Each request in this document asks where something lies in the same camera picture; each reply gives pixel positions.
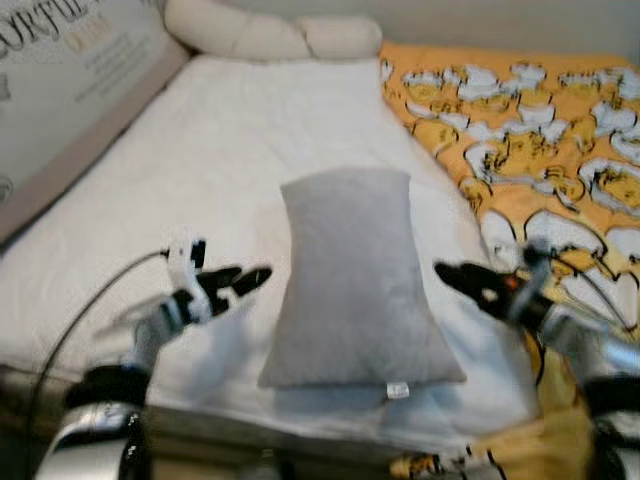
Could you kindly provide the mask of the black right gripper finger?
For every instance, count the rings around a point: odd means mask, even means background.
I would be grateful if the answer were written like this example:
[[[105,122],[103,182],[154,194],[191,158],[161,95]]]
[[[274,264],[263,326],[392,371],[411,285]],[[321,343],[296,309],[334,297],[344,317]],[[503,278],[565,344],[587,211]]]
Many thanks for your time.
[[[484,266],[474,262],[436,261],[433,271],[449,288],[480,288],[484,285]]]
[[[474,283],[454,285],[454,289],[474,302],[485,314],[497,314],[497,291],[495,289],[488,287],[488,285]]]

